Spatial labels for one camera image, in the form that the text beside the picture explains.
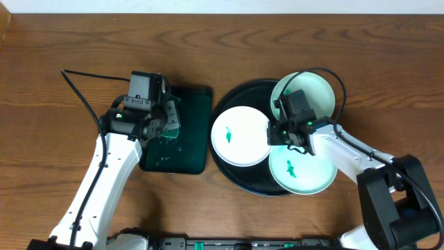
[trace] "wire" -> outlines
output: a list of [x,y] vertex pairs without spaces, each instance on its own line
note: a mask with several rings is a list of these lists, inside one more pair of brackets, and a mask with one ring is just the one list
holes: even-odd
[[291,144],[287,144],[287,149],[290,150],[290,151],[294,150],[294,151],[296,151],[298,153],[301,153],[301,154],[307,154],[308,153],[308,151],[306,149],[302,152],[297,147],[291,148],[291,146],[292,146]]
[[66,73],[71,73],[71,74],[77,74],[77,75],[81,75],[81,76],[91,76],[91,77],[95,77],[95,78],[102,78],[102,79],[108,79],[108,80],[119,80],[119,81],[127,81],[130,82],[130,79],[128,78],[122,78],[122,77],[116,77],[116,76],[102,76],[102,75],[98,75],[98,74],[90,74],[90,73],[85,73],[85,72],[77,72],[74,70],[70,70],[70,69],[62,69],[62,74],[63,71],[65,71]]
[[68,69],[62,69],[63,78],[69,84],[69,87],[71,87],[71,89],[77,94],[78,98],[83,102],[86,109],[88,109],[88,112],[90,113],[92,119],[94,120],[94,123],[97,125],[97,128],[99,129],[100,137],[102,139],[102,147],[103,147],[102,161],[99,164],[99,169],[97,170],[96,176],[92,180],[91,185],[90,185],[88,191],[86,192],[85,198],[83,199],[83,201],[80,205],[80,208],[78,209],[76,219],[74,220],[74,223],[72,224],[71,239],[69,240],[69,249],[72,250],[72,249],[74,249],[74,245],[76,242],[76,234],[77,234],[78,227],[80,226],[80,218],[82,217],[83,211],[85,209],[85,206],[88,202],[89,197],[91,196],[92,190],[94,189],[94,186],[96,185],[96,183],[99,179],[99,176],[102,173],[103,168],[105,167],[106,156],[108,154],[107,154],[105,134],[100,126],[100,122],[99,122],[99,119],[97,119],[96,113],[94,113],[91,106],[88,104],[87,100],[83,97],[83,95],[77,90],[76,86],[74,86],[74,84],[71,82],[71,80],[69,80],[66,73],[79,74],[82,76],[99,77],[99,78],[104,78],[104,79],[114,79],[114,80],[122,80],[124,78],[111,77],[111,76],[99,76],[99,75],[87,74],[87,73],[82,73],[82,72],[74,72],[74,71],[68,70]]
[[357,146],[356,144],[354,144],[351,141],[347,140],[347,138],[345,138],[342,135],[342,131],[341,132],[338,131],[337,124],[338,124],[339,118],[342,116],[342,113],[343,113],[343,110],[344,110],[344,107],[345,107],[345,101],[347,99],[347,92],[345,90],[345,85],[344,85],[343,81],[341,80],[341,78],[336,73],[334,73],[333,71],[331,71],[329,69],[323,68],[323,67],[312,67],[312,68],[309,68],[309,69],[302,70],[302,71],[296,73],[294,76],[292,76],[287,81],[287,83],[285,83],[285,86],[282,89],[282,91],[281,91],[281,93],[279,95],[279,98],[282,97],[282,95],[284,94],[284,91],[286,90],[286,88],[288,87],[288,85],[290,84],[290,82],[294,78],[296,78],[297,76],[299,76],[299,75],[301,75],[301,74],[303,74],[305,72],[313,72],[313,71],[316,71],[316,70],[320,70],[320,71],[324,71],[324,72],[330,73],[331,75],[333,75],[338,80],[338,82],[341,84],[341,87],[342,87],[342,91],[343,91],[342,104],[341,104],[341,107],[339,108],[339,111],[338,111],[336,117],[334,118],[334,121],[333,121],[333,130],[336,133],[336,136],[338,138],[341,138],[345,143],[349,144],[351,147],[354,147],[355,149],[359,150],[360,152],[366,154],[368,157],[373,158],[373,159],[375,159],[377,161],[380,161],[381,163],[385,164],[387,167],[390,167],[394,172],[399,174],[401,176],[401,178],[403,178],[408,184],[410,184],[423,197],[425,202],[429,205],[430,209],[432,210],[433,215],[434,215],[435,220],[436,220],[436,223],[438,224],[439,240],[438,240],[438,243],[435,245],[435,247],[432,247],[432,248],[429,248],[429,249],[419,249],[419,250],[436,250],[436,249],[440,249],[441,246],[444,243],[443,223],[441,221],[441,218],[440,218],[440,216],[438,214],[437,209],[435,208],[433,203],[430,201],[429,197],[427,197],[427,195],[419,187],[419,185],[412,178],[410,178],[410,176],[406,175],[400,169],[398,169],[397,167],[393,166],[393,164],[391,164],[391,163],[385,161],[384,159],[381,159],[380,157],[376,156],[375,152],[368,152],[367,150],[362,149],[361,147]]
[[123,100],[125,100],[125,97],[127,97],[128,95],[126,94],[121,94],[119,95],[111,104],[111,108],[117,108],[119,107],[120,103],[122,103]]

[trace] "green fish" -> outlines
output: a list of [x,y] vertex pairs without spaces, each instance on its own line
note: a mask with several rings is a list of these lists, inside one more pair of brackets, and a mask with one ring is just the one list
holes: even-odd
[[231,130],[227,127],[227,141],[228,143],[231,142]]
[[287,161],[287,164],[289,166],[289,168],[287,169],[287,172],[290,173],[291,177],[296,178],[296,175],[294,174],[294,167],[291,166],[291,162],[289,160]]

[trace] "black tray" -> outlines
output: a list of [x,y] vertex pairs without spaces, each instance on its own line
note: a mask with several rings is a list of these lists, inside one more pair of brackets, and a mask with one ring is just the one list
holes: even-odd
[[[268,119],[275,120],[271,112],[270,98],[271,92],[277,83],[277,80],[256,80],[233,89],[222,98],[214,109],[211,115],[210,128],[213,127],[214,121],[216,121],[216,118],[221,113],[237,106],[255,108],[264,113]],[[208,144],[214,162],[216,162],[221,172],[234,184],[253,194],[264,196],[275,197],[290,194],[290,192],[281,187],[271,175],[268,157],[250,167],[236,167],[222,160],[214,151],[211,136],[209,140],[210,142]]]

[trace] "light green plate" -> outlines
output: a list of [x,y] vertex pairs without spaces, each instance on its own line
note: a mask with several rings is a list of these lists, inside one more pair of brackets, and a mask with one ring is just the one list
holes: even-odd
[[[287,81],[290,80],[290,78],[296,73],[292,73],[281,79],[271,93],[271,112],[276,119],[279,119],[280,111],[278,108],[275,108],[273,101],[278,99]],[[302,73],[290,82],[290,84],[284,91],[284,94],[289,94],[298,90],[304,90],[308,104],[311,108],[314,109],[316,118],[332,116],[335,103],[334,93],[332,87],[324,78],[310,72]]]
[[316,194],[324,190],[338,171],[326,160],[290,151],[287,146],[272,147],[268,163],[276,182],[295,194]]

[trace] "wood grain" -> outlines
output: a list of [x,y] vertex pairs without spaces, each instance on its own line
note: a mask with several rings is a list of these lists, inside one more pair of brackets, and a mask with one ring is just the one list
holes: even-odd
[[0,3],[0,47],[5,39],[6,29],[8,28],[10,18],[11,14],[5,6]]
[[[344,128],[379,150],[419,157],[444,208],[444,16],[13,15],[0,52],[0,249],[47,239],[91,160],[96,129],[61,68],[162,72],[174,85],[211,86],[215,106],[245,81],[315,66],[347,86]],[[128,91],[72,79],[98,114]],[[136,168],[110,235],[139,226],[193,238],[339,236],[361,222],[356,185],[341,173],[320,194],[259,197],[208,155],[197,176]]]

